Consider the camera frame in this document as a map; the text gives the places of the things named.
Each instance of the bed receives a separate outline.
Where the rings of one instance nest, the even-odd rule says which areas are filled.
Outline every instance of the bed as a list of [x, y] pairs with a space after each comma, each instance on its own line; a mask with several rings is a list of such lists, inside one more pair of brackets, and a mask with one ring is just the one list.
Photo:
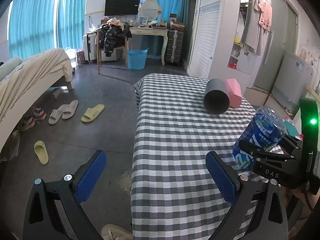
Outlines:
[[[238, 174], [235, 141], [255, 114], [242, 105], [219, 116], [203, 107], [208, 80], [150, 74], [134, 85], [138, 123], [135, 136], [131, 212], [135, 239], [205, 239], [218, 227], [230, 205], [205, 167], [205, 155], [216, 151]], [[237, 233], [243, 236], [255, 208], [250, 209]]]
[[25, 59], [0, 82], [0, 150], [20, 118], [52, 85], [72, 89], [72, 67], [63, 49]]

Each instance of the teal curtain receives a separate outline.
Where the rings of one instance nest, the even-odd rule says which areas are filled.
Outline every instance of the teal curtain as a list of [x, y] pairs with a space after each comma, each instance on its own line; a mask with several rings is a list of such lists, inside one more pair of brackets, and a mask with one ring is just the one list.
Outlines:
[[[156, 0], [156, 1], [162, 7], [162, 13], [157, 18], [158, 21], [162, 21], [162, 17], [164, 17], [165, 21], [168, 21], [170, 14], [175, 13], [177, 14], [178, 22], [187, 23], [190, 0]], [[163, 43], [163, 37], [148, 36], [144, 38], [143, 49], [149, 48], [148, 54], [159, 56], [161, 55], [162, 43]]]
[[54, 48], [54, 0], [13, 0], [9, 20], [10, 57], [27, 58]]
[[85, 0], [59, 0], [57, 16], [57, 46], [82, 48]]

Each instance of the gingham tablecloth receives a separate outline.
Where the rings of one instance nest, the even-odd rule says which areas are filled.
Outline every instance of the gingham tablecloth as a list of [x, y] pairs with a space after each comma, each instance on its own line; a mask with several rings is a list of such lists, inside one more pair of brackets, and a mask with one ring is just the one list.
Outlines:
[[[240, 170], [231, 154], [255, 110], [242, 98], [236, 109], [209, 114], [202, 102], [207, 82], [150, 74], [134, 85], [138, 106], [131, 185], [135, 239], [207, 240], [212, 235], [230, 204], [206, 169], [209, 151], [216, 151], [239, 174], [264, 179]], [[252, 202], [235, 239], [243, 236], [254, 207]]]

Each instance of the screw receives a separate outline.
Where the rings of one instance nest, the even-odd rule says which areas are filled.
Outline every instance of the screw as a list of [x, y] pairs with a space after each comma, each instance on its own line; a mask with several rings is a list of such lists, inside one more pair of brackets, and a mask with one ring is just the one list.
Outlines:
[[277, 185], [277, 181], [276, 181], [275, 179], [271, 179], [271, 180], [270, 180], [270, 183], [271, 183], [272, 185]]
[[41, 179], [36, 179], [36, 180], [35, 180], [35, 184], [36, 184], [36, 185], [39, 185], [40, 183], [41, 183]]
[[248, 181], [249, 180], [249, 177], [247, 175], [240, 175], [240, 179], [243, 180], [243, 181]]
[[65, 181], [69, 181], [69, 180], [72, 179], [72, 175], [68, 174], [68, 175], [64, 176], [63, 179], [64, 179]]

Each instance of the computer screen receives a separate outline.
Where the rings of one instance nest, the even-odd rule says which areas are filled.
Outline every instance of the computer screen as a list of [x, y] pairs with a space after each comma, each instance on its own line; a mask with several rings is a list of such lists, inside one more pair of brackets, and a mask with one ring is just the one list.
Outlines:
[[106, 0], [105, 16], [137, 15], [140, 0]]

